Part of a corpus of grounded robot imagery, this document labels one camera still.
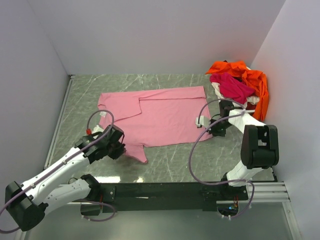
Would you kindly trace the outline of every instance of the white cloth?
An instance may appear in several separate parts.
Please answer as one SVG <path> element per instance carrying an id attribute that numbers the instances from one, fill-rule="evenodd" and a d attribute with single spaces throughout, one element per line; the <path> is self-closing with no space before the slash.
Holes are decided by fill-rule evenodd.
<path id="1" fill-rule="evenodd" d="M 217 95 L 220 99 L 227 99 L 227 97 L 223 96 L 220 92 L 220 83 L 212 82 L 212 87 L 214 88 L 215 95 Z M 243 104 L 243 106 L 246 108 L 248 106 L 248 103 L 251 103 L 252 105 L 257 105 L 257 103 L 260 101 L 260 97 L 258 96 L 248 96 L 246 98 L 246 102 Z M 238 104 L 233 102 L 233 105 L 235 107 L 240 107 Z"/>
<path id="2" fill-rule="evenodd" d="M 96 133 L 96 132 L 103 132 L 104 129 L 102 127 L 100 127 L 99 125 L 96 125 L 93 130 L 92 130 L 92 133 Z"/>

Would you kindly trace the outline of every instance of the floor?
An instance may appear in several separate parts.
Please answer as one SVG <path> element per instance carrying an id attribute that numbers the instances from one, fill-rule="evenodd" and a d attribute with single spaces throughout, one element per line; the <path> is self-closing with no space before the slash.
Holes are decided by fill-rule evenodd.
<path id="1" fill-rule="evenodd" d="M 55 136 L 48 166 L 59 160 L 82 136 L 86 123 L 96 111 L 101 93 L 130 92 L 178 87 L 203 86 L 207 100 L 216 99 L 209 76 L 203 74 L 121 74 L 121 75 L 74 75 L 67 93 L 66 103 Z M 210 114 L 219 113 L 217 103 L 209 106 Z M 99 117 L 92 120 L 97 125 Z M 240 161 L 242 134 L 235 128 L 227 129 L 225 137 L 214 137 L 200 142 L 193 153 L 193 171 L 204 181 L 219 181 Z M 73 177 L 92 174 L 101 183 L 160 183 L 191 182 L 187 168 L 192 143 L 162 147 L 145 147 L 147 164 L 126 156 L 117 160 L 108 157 L 94 162 Z M 273 170 L 258 173 L 254 181 L 274 181 Z"/>

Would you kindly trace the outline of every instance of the magenta cloth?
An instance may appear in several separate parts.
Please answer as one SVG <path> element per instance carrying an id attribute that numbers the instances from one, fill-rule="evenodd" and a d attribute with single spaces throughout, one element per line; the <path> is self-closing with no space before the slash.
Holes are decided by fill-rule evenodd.
<path id="1" fill-rule="evenodd" d="M 196 117 L 207 103 L 203 86 L 147 91 L 102 93 L 98 108 L 114 115 L 114 124 L 124 131 L 125 155 L 146 163 L 145 147 L 193 143 L 203 131 Z M 208 107 L 202 115 L 210 118 Z M 111 123 L 100 119 L 104 129 Z M 211 137 L 206 133 L 201 141 Z"/>
<path id="2" fill-rule="evenodd" d="M 220 93 L 225 98 L 233 99 L 240 104 L 245 104 L 247 97 L 255 93 L 254 88 L 245 85 L 243 82 L 239 82 L 227 72 L 223 74 L 212 74 L 210 76 L 210 82 L 220 84 Z"/>

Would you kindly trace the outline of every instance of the black base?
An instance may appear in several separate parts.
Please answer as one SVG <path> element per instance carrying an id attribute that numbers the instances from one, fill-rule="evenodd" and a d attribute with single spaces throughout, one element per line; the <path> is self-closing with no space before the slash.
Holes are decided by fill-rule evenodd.
<path id="1" fill-rule="evenodd" d="M 217 201 L 248 200 L 245 186 L 208 186 L 198 182 L 101 183 L 103 202 L 117 211 L 191 210 L 217 211 Z M 99 214 L 100 206 L 82 205 L 86 216 Z M 103 213 L 111 209 L 103 208 Z"/>

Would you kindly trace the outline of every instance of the red cloth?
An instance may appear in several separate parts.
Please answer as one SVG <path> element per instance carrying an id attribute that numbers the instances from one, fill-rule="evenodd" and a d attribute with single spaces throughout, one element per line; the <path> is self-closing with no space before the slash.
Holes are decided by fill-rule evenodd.
<path id="1" fill-rule="evenodd" d="M 255 89 L 245 85 L 243 82 L 239 82 L 234 79 L 229 73 L 224 72 L 222 74 L 214 73 L 210 76 L 211 83 L 219 83 L 220 93 L 229 99 L 233 99 L 240 104 L 244 104 L 247 101 L 247 97 L 252 96 L 255 93 Z"/>

